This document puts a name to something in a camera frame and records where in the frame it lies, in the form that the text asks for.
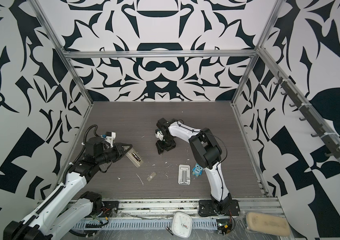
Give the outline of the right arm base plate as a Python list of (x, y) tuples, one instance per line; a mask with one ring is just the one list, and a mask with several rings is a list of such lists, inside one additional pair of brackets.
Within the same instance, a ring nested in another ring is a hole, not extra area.
[(198, 214), (201, 217), (211, 216), (239, 216), (240, 207), (237, 200), (218, 203), (213, 200), (199, 200)]

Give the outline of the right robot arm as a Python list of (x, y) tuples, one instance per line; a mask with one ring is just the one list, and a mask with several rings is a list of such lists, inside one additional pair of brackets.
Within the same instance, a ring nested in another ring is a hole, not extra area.
[(219, 215), (229, 211), (232, 196), (226, 187), (221, 163), (222, 149), (210, 129), (194, 129), (183, 124), (180, 120), (167, 121), (161, 118), (157, 122), (156, 147), (158, 154), (163, 154), (176, 147), (175, 138), (189, 143), (196, 163), (206, 172), (210, 185), (212, 206)]

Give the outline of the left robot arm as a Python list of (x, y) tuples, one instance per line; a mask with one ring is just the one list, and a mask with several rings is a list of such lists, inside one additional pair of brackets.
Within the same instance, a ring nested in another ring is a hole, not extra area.
[(84, 140), (76, 160), (65, 170), (62, 182), (29, 215), (20, 222), (12, 221), (3, 232), (5, 240), (60, 240), (84, 217), (98, 215), (102, 196), (85, 192), (72, 207), (72, 198), (101, 171), (133, 149), (131, 144), (115, 143), (106, 137)]

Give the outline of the remote battery cover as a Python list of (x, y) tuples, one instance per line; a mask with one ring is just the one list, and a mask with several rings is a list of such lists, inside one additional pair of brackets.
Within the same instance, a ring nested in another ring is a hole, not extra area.
[(147, 181), (148, 181), (148, 182), (152, 181), (152, 180), (155, 178), (156, 175), (157, 175), (156, 172), (152, 172), (152, 173), (147, 177)]

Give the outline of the white remote control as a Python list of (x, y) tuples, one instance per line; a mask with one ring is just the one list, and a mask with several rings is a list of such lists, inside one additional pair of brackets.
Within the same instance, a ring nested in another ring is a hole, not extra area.
[(131, 160), (131, 162), (137, 167), (139, 168), (143, 163), (143, 159), (141, 158), (141, 156), (134, 150), (131, 149), (126, 153), (126, 156)]

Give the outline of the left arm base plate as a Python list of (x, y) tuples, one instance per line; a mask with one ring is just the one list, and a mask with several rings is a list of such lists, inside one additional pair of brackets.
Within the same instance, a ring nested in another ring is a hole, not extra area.
[(119, 211), (119, 201), (102, 201), (101, 207), (96, 211), (98, 218), (113, 217)]

